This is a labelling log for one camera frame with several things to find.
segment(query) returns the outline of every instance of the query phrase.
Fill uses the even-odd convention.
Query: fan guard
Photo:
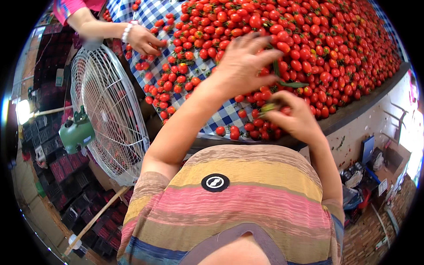
[[[119,185],[134,185],[150,143],[134,87],[121,63],[105,45],[94,51],[81,48],[72,62],[72,78],[73,109],[84,105],[96,134],[87,147]]]

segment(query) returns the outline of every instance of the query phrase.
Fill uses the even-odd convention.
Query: right hand
[[[275,49],[258,53],[269,41],[270,37],[261,37],[259,33],[246,34],[231,41],[216,72],[208,78],[214,80],[219,95],[228,100],[279,79],[276,75],[258,76],[263,66],[283,56],[282,51]]]
[[[277,110],[266,112],[265,117],[271,122],[308,145],[326,141],[320,126],[303,99],[288,91],[280,91],[273,94],[270,100],[285,103],[291,110],[290,116]]]
[[[153,54],[159,55],[160,51],[153,48],[151,44],[157,47],[165,46],[158,40],[150,30],[140,25],[133,25],[127,37],[128,43],[131,47],[142,55]]]

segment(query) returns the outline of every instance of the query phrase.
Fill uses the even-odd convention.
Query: woman's arm
[[[272,100],[290,107],[287,116],[279,111],[270,111],[266,117],[294,138],[308,144],[311,164],[322,184],[322,200],[336,199],[343,205],[342,181],[337,170],[327,139],[321,131],[305,101],[287,91],[272,95]]]
[[[114,23],[97,20],[87,7],[82,7],[72,13],[66,22],[82,37],[103,39],[120,39],[128,25],[126,22]],[[149,30],[140,25],[132,26],[127,40],[134,50],[144,55],[160,53],[151,44],[157,47],[164,46]]]
[[[269,38],[258,34],[231,42],[216,72],[201,82],[159,131],[145,154],[142,173],[156,171],[171,180],[197,133],[226,100],[276,81],[274,75],[257,76],[262,66],[282,56],[278,50],[256,55],[268,42]]]

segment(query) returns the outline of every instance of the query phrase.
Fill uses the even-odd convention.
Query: logo
[[[210,192],[220,192],[228,188],[230,180],[218,173],[207,175],[202,179],[202,187]]]
[[[217,189],[222,185],[224,185],[224,179],[218,176],[213,176],[206,180],[206,186],[211,189]]]

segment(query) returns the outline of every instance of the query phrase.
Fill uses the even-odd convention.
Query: bracelet
[[[128,37],[128,33],[130,32],[131,28],[133,25],[138,25],[139,22],[137,20],[131,20],[127,27],[124,29],[124,33],[122,33],[122,42],[127,43],[127,37]]]

